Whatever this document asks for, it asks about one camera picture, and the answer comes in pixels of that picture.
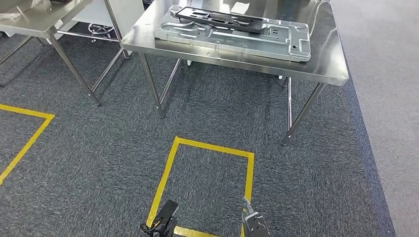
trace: metal plate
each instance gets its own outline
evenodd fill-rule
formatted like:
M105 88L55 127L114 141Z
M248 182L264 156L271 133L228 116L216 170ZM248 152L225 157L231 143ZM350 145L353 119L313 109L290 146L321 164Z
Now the metal plate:
M178 19L175 14L181 9L178 5L170 7L160 27L154 30L154 37L295 62L310 60L307 24L264 18L263 31L259 35Z

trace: gray carpet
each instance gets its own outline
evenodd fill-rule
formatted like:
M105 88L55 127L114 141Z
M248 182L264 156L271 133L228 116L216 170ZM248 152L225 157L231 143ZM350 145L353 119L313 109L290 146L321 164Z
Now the gray carpet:
M76 37L60 42L90 83L118 50ZM342 88L328 86L281 147L286 90L277 76L193 63L176 74L160 119L137 54L116 62L95 107L50 46L32 40L20 53L25 60L13 56L0 68L0 103L55 118L0 187L2 236L143 236L138 226L175 136L254 152L252 204L273 236L378 236ZM175 61L149 55L160 91ZM314 86L295 80L294 114ZM245 167L241 157L181 145L162 201L180 204L183 227L238 236Z

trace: cable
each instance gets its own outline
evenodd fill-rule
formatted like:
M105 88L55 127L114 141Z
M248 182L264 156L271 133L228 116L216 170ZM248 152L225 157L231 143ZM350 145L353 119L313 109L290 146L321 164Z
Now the cable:
M145 233L150 233L150 232L153 232L153 231L155 231L156 229L157 229L157 227L160 225L160 223L162 222L162 220L163 220L163 218L161 217L158 221L157 221L157 224L156 224L156 226L151 226L151 228L149 228L146 224L141 224L140 225L140 229L142 230L142 231L144 231Z

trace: yellow tape square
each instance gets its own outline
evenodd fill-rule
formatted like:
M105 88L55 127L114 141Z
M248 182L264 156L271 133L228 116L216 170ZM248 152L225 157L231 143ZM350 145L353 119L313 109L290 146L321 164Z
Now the yellow tape square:
M2 104L0 104L0 110L10 111L10 112L18 113L18 114L29 115L29 116L35 116L35 117L40 117L40 118L45 119L45 121L36 130L36 132L32 135L29 141L19 151L16 157L10 162L10 164L6 167L6 169L0 174L0 186L1 186L3 183L3 180L12 171L12 169L20 161L23 155L29 150L32 144L36 141L39 135L43 132L43 130L48 126L49 122L51 122L51 120L54 118L54 115L45 114L45 113L32 111L32 110L21 109L17 107L8 106L8 105L2 105Z
M180 137L176 136L174 138L173 145L172 145L171 150L169 152L169 156L168 156L168 160L166 162L165 170L163 171L162 178L161 178L160 183L157 187L156 194L155 194L154 199L153 199L153 203L151 204L150 213L148 214L148 218L147 218L147 225L148 226L151 226L151 224L153 223L154 218L157 215L157 209L159 208L160 200L162 198L163 191L165 190L166 182L168 180L169 173L170 173L171 167L173 165L174 156L176 154L176 151L177 151L177 148L178 148L179 144L184 144L184 145L188 145L188 146L192 146L192 147L212 150L212 151L216 151L216 152L228 153L228 154L231 154L231 155L236 155L236 156L241 156L241 157L247 158L248 159L248 165L247 165L247 170L246 170L245 198L247 200L251 201L251 187L252 187L252 183L253 183L254 153L240 151L240 150L227 148L227 147L221 147L221 146L212 145L212 144L207 144L207 143L203 143L203 142L192 141L192 140L188 140L188 139L184 139L184 138L180 138ZM218 236L214 236L214 235L207 234L207 233L204 233L204 232L199 232L199 231L196 231L196 230L191 230L191 229L187 229L187 228L179 227L179 226L175 227L174 233L176 235L181 235L181 236L186 236L186 237L218 237ZM240 236L244 237L243 225L242 225L242 228L241 228Z

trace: gray floor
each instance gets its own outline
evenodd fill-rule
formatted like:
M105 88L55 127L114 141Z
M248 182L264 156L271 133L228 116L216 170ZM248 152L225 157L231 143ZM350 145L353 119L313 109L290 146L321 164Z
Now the gray floor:
M398 236L419 233L419 1L333 1Z
M75 37L60 42L90 83L117 50ZM149 60L161 90L175 59ZM55 114L0 187L5 236L141 236L176 135L254 152L252 203L273 236L394 235L380 183L371 183L374 160L363 156L352 82L327 87L293 144L281 147L286 91L277 76L193 63L176 74L160 119L138 55L112 68L98 90L101 107L36 40L0 70L0 103ZM294 113L314 86L295 80ZM25 123L31 131L39 122ZM179 203L183 227L238 236L245 168L243 158L181 145L162 200Z

